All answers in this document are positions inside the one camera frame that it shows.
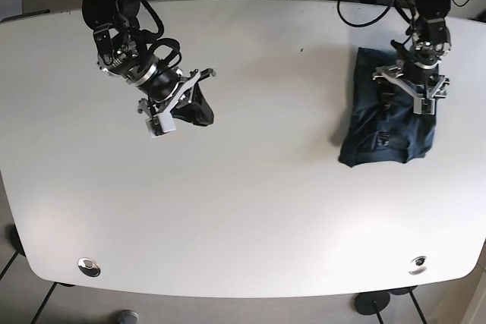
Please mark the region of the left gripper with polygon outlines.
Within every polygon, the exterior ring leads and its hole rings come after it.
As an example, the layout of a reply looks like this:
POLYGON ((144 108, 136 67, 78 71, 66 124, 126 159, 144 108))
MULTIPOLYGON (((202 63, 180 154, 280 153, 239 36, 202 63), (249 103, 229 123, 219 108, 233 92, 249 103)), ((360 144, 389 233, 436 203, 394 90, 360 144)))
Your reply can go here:
POLYGON ((397 59, 392 65, 376 67, 373 79, 383 79, 377 82, 381 111, 394 111, 394 85, 402 88, 410 96, 445 99, 450 80, 439 74, 438 66, 439 64, 435 64, 434 68, 424 69, 414 63, 397 59))

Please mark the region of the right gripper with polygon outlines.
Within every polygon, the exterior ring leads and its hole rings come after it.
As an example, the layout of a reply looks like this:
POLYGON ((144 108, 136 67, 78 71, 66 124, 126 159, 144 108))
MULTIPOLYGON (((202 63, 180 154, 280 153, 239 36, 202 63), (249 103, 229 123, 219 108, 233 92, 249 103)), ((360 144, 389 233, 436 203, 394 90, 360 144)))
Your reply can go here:
POLYGON ((210 126, 214 122, 213 110, 204 98, 199 83, 215 76, 212 68, 196 69, 189 76, 184 76, 179 68, 159 72, 140 89, 146 97, 138 102, 137 112, 149 117, 170 112, 173 118, 195 126, 210 126))

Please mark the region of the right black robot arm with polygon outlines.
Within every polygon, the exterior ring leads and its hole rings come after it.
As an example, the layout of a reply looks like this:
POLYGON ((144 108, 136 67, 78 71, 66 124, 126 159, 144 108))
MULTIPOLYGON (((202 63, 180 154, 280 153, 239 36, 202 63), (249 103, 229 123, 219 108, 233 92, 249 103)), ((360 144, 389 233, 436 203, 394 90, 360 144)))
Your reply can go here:
POLYGON ((213 123, 200 82, 216 72, 207 68, 183 75, 180 43, 165 37, 164 24, 147 0, 83 0, 82 15, 93 32, 98 68, 145 95, 137 111, 147 116, 153 137, 174 131, 175 120, 198 127, 213 123))

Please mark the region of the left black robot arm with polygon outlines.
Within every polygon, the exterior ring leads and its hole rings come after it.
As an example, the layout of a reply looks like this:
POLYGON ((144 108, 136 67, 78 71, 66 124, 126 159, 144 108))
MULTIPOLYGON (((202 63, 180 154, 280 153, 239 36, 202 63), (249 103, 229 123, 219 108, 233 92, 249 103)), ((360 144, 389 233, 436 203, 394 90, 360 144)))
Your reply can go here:
POLYGON ((413 101, 417 115, 434 115, 438 99, 447 96, 449 79, 439 74, 439 64, 451 48, 446 17, 451 0, 404 0, 412 18, 409 33, 412 44, 406 48, 392 41, 398 59, 391 66, 376 68, 373 78, 400 88, 413 101))

